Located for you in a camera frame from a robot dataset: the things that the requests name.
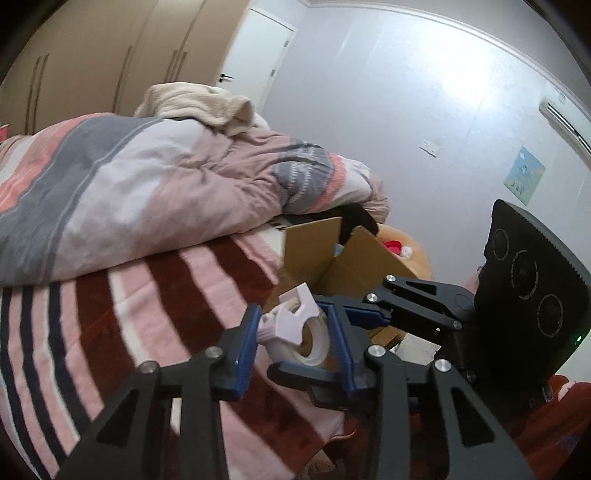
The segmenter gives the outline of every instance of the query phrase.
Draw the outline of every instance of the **wardrobe handle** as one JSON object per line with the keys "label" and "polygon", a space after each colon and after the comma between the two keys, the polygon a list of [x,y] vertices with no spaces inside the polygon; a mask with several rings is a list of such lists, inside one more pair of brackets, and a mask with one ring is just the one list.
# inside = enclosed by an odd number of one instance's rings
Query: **wardrobe handle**
{"label": "wardrobe handle", "polygon": [[35,108],[33,109],[33,135],[37,133],[37,107],[39,106],[39,96],[41,95],[41,82],[43,81],[43,74],[45,73],[45,67],[47,66],[47,59],[49,54],[43,58],[43,64],[41,65],[41,71],[39,72],[39,82],[37,83],[37,95],[35,96]]}
{"label": "wardrobe handle", "polygon": [[117,81],[117,88],[115,89],[115,98],[113,99],[113,109],[111,110],[113,113],[117,113],[117,109],[119,107],[119,95],[121,94],[121,86],[123,85],[123,76],[125,75],[125,70],[127,68],[127,62],[131,57],[131,51],[134,49],[133,45],[127,47],[127,53],[125,54],[125,58],[123,60],[123,65],[121,66],[121,71],[119,72],[119,81]]}
{"label": "wardrobe handle", "polygon": [[177,53],[178,53],[178,50],[175,50],[173,52],[173,56],[170,59],[170,62],[168,64],[168,69],[166,70],[166,75],[164,76],[163,83],[168,83],[168,78],[170,77],[170,74],[172,73],[171,70],[173,69],[173,63],[174,63],[175,59],[177,58]]}
{"label": "wardrobe handle", "polygon": [[27,99],[27,112],[25,116],[25,135],[29,134],[29,117],[31,116],[31,103],[33,102],[33,85],[35,85],[35,78],[37,78],[37,69],[39,68],[39,62],[41,61],[41,56],[37,57],[37,61],[35,62],[35,66],[33,67],[33,76],[31,77],[31,85],[29,87],[29,97]]}
{"label": "wardrobe handle", "polygon": [[184,65],[184,61],[187,58],[187,53],[186,51],[183,52],[183,54],[181,55],[181,61],[178,64],[178,70],[177,70],[177,75],[174,78],[175,82],[178,82],[178,76],[181,75],[181,70],[183,69],[183,65]]}

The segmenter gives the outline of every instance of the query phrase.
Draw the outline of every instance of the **comforter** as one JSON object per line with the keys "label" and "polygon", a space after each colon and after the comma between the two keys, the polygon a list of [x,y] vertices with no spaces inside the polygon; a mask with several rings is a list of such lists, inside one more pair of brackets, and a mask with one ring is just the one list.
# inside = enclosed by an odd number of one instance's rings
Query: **comforter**
{"label": "comforter", "polygon": [[388,214],[362,163],[253,128],[97,113],[0,144],[0,285],[68,280],[358,202]]}

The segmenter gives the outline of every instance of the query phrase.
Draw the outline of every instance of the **white wall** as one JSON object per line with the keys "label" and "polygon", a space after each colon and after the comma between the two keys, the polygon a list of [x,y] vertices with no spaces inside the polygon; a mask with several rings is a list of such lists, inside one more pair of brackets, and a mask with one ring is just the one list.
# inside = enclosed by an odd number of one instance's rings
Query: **white wall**
{"label": "white wall", "polygon": [[267,10],[296,28],[300,26],[308,11],[308,7],[298,0],[254,0],[252,6]]}
{"label": "white wall", "polygon": [[[313,5],[346,4],[311,0]],[[556,75],[591,109],[591,87],[552,27],[523,0],[379,0],[356,3],[410,7],[471,25],[525,53]]]}
{"label": "white wall", "polygon": [[[425,247],[436,280],[456,284],[484,262],[495,199],[519,204],[503,181],[524,145],[547,169],[529,210],[591,269],[591,172],[539,113],[545,84],[506,51],[441,23],[310,9],[262,114],[375,170],[388,223]],[[576,355],[567,373],[591,381],[581,360],[591,339]]]}

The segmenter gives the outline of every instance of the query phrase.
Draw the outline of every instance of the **white door frame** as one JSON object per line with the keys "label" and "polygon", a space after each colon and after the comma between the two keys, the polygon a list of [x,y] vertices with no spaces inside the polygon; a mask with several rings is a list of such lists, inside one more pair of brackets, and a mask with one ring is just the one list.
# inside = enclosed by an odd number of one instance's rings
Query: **white door frame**
{"label": "white door frame", "polygon": [[273,82],[275,81],[275,78],[277,77],[277,72],[279,72],[279,69],[281,68],[281,64],[283,63],[283,60],[285,59],[285,55],[287,54],[287,50],[289,50],[289,48],[291,47],[291,44],[294,41],[294,37],[296,36],[296,33],[297,33],[297,28],[294,27],[293,25],[289,24],[288,22],[282,20],[281,18],[278,18],[275,15],[269,13],[267,10],[263,10],[262,8],[251,7],[250,10],[253,10],[256,13],[261,14],[263,17],[267,17],[270,20],[273,20],[274,22],[279,23],[279,25],[283,25],[286,29],[291,30],[291,32],[292,32],[291,36],[289,37],[288,46],[286,46],[283,49],[283,52],[281,53],[281,55],[279,56],[279,59],[277,60],[277,63],[275,64],[275,67],[274,67],[275,74],[267,82],[265,90],[262,94],[261,102],[257,107],[257,111],[260,112],[260,111],[262,111],[263,107],[265,106],[265,102],[267,101],[267,96],[269,95],[269,91],[271,90],[271,87],[273,86]]}

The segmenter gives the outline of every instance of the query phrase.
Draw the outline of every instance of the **air conditioner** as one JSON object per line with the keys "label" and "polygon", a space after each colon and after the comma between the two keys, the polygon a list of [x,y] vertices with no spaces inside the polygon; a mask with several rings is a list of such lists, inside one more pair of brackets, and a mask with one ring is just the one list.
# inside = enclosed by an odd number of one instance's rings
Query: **air conditioner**
{"label": "air conditioner", "polygon": [[585,113],[551,83],[544,89],[540,112],[566,136],[591,167],[591,121]]}

